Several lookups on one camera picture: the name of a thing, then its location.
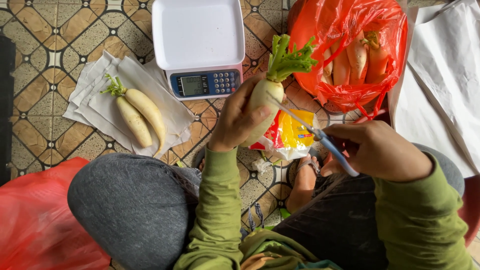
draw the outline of hand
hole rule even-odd
[[[210,150],[216,152],[232,150],[243,143],[252,129],[272,113],[267,106],[259,107],[247,115],[242,112],[250,99],[253,88],[264,78],[265,73],[251,77],[225,100],[220,119],[208,143]]]
[[[345,144],[347,161],[358,172],[398,182],[422,179],[432,172],[432,161],[383,121],[333,124],[323,131]],[[335,159],[321,174],[334,172],[344,172]]]

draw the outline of scissors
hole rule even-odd
[[[300,124],[304,125],[305,128],[312,134],[314,134],[320,141],[320,143],[325,146],[330,152],[335,156],[335,158],[340,162],[340,165],[342,165],[343,169],[351,175],[351,176],[358,176],[359,173],[350,166],[350,164],[347,162],[347,159],[345,156],[342,154],[340,150],[335,146],[334,140],[325,134],[321,129],[314,128],[311,125],[307,124],[304,120],[302,120],[300,117],[295,115],[292,111],[290,111],[287,107],[285,107],[282,103],[280,103],[278,100],[276,100],[270,92],[268,92],[268,95],[270,98],[268,99],[269,102],[277,105],[280,107],[282,111],[290,115],[293,119],[297,120]]]

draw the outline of green sleeve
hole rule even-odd
[[[473,270],[457,214],[462,198],[445,179],[437,160],[422,180],[399,183],[375,179],[378,236],[384,242],[389,270]]]
[[[197,217],[187,250],[174,269],[240,269],[239,182],[237,149],[220,153],[205,147]]]

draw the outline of bare foot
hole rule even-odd
[[[317,164],[317,167],[320,168],[320,163],[317,161],[317,158],[312,158],[310,154],[301,158],[298,165],[310,159],[312,159],[313,162]],[[304,165],[300,168],[297,176],[295,176],[295,183],[292,192],[290,193],[290,197],[288,197],[285,203],[290,214],[293,214],[312,200],[315,179],[317,179],[317,171],[311,164]]]
[[[204,167],[205,167],[205,159],[203,159],[202,163],[200,163],[200,165],[198,165],[198,169],[202,172],[204,170]]]

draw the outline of scissor blade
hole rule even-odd
[[[278,100],[276,100],[272,94],[270,94],[270,92],[268,92],[268,95],[270,96],[270,98],[268,99],[268,101],[274,103],[275,105],[277,105],[278,107],[280,107],[280,109],[284,112],[286,112],[288,115],[290,115],[293,119],[297,120],[300,124],[304,125],[305,128],[310,131],[311,133],[315,134],[318,136],[318,134],[316,133],[316,131],[313,129],[313,127],[309,124],[307,124],[307,122],[305,122],[304,120],[302,120],[300,117],[298,117],[297,115],[295,115],[289,108],[285,107],[281,102],[279,102]]]

